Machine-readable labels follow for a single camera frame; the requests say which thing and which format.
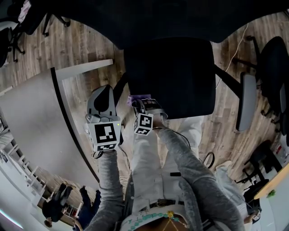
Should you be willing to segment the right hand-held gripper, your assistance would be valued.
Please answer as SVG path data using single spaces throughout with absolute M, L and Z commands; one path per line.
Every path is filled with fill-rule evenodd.
M 134 122 L 134 133 L 139 135 L 148 135 L 153 130 L 154 116 L 156 114 L 160 114 L 161 119 L 166 120 L 168 115 L 165 113 L 164 109 L 159 103 L 158 107 L 146 107 L 143 104 L 143 100 L 144 99 L 138 99 L 132 102 L 132 107 L 136 115 L 136 120 Z

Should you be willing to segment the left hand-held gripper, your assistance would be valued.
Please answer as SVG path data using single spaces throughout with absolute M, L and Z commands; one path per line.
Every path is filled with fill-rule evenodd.
M 120 142 L 121 121 L 115 116 L 114 95 L 110 85 L 93 90 L 87 102 L 87 113 L 88 135 L 94 152 L 115 149 Z

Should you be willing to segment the purple wiping cloth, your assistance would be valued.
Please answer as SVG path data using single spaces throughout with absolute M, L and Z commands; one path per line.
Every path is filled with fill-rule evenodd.
M 145 94 L 145 95 L 129 95 L 127 99 L 127 104 L 129 106 L 132 106 L 134 102 L 136 102 L 138 99 L 147 99 L 151 98 L 150 94 Z

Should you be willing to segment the black mesh office chair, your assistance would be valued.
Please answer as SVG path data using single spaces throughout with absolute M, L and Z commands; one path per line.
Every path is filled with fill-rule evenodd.
M 276 115 L 283 113 L 287 100 L 285 82 L 289 79 L 289 54 L 285 42 L 276 36 L 260 51 L 254 36 L 248 36 L 246 39 L 254 43 L 257 64 L 238 58 L 233 58 L 233 63 L 241 63 L 256 70 L 256 81 L 261 81 L 262 96 L 267 98 L 270 105 L 268 112 L 262 111 L 262 115 L 267 116 L 270 112 Z
M 29 8 L 23 21 L 20 22 L 20 28 L 28 35 L 32 35 L 43 18 L 45 18 L 42 34 L 44 37 L 49 36 L 49 32 L 47 32 L 46 29 L 52 15 L 54 15 L 64 26 L 70 26 L 70 21 L 65 21 L 61 15 L 56 12 L 56 4 L 53 3 L 52 0 L 28 0 L 24 3 L 24 6 L 29 6 Z
M 5 28 L 0 31 L 0 68 L 5 64 L 8 53 L 12 51 L 13 62 L 18 62 L 15 51 L 24 55 L 25 50 L 21 50 L 18 41 L 22 36 L 23 31 L 17 26 L 14 30 L 12 28 Z
M 240 81 L 214 62 L 212 43 L 241 26 L 289 8 L 289 0 L 32 0 L 32 6 L 81 22 L 124 51 L 121 78 L 132 95 L 150 95 L 169 119 L 210 115 L 216 77 L 239 97 L 236 129 L 251 126 L 256 81 Z
M 280 90 L 280 114 L 277 121 L 272 120 L 273 124 L 279 124 L 280 128 L 276 129 L 286 137 L 286 145 L 289 147 L 289 85 L 283 84 Z

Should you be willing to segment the person's right forearm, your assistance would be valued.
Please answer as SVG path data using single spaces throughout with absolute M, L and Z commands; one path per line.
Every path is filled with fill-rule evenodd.
M 215 181 L 213 173 L 194 155 L 188 144 L 169 128 L 157 128 L 158 136 L 163 141 L 177 164 L 182 178 L 190 184 L 197 181 Z

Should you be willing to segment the person's left forearm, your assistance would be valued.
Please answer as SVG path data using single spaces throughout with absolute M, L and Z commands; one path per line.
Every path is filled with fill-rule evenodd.
M 119 179 L 116 150 L 105 151 L 99 161 L 99 190 L 103 204 L 122 205 L 123 192 Z

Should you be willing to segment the person's own body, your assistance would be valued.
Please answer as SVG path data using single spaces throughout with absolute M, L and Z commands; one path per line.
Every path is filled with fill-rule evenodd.
M 202 116 L 182 120 L 175 132 L 199 159 Z M 237 207 L 220 189 L 217 180 L 190 184 L 171 177 L 180 172 L 172 154 L 158 136 L 166 128 L 154 116 L 153 131 L 135 135 L 131 174 L 123 192 L 123 204 L 103 204 L 85 231 L 245 231 Z M 158 199 L 183 201 L 184 205 L 149 208 Z

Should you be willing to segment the dark wooden table white legs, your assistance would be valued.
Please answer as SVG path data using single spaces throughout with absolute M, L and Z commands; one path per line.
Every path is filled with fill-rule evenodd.
M 32 164 L 66 180 L 97 187 L 99 178 L 84 151 L 63 81 L 112 63 L 108 59 L 50 68 L 0 97 L 0 114 Z

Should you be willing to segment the white metal rack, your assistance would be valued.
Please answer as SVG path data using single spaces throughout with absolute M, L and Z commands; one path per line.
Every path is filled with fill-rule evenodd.
M 0 171 L 31 204 L 44 200 L 46 182 L 36 174 L 38 166 L 31 166 L 16 143 L 11 131 L 0 116 Z

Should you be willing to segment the pink and white cloth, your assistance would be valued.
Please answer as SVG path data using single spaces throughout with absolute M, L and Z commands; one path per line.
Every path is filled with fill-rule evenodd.
M 25 17 L 27 16 L 28 11 L 29 11 L 30 8 L 31 8 L 30 1 L 29 0 L 25 0 L 24 3 L 23 3 L 22 8 L 20 10 L 19 17 L 18 17 L 18 21 L 20 23 L 22 23 L 25 20 Z

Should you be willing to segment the yellow wooden table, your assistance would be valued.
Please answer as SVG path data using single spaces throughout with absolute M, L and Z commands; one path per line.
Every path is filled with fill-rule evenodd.
M 279 183 L 289 174 L 289 162 L 284 166 L 276 176 L 273 177 L 255 196 L 254 199 L 260 199 L 267 196 L 274 190 Z

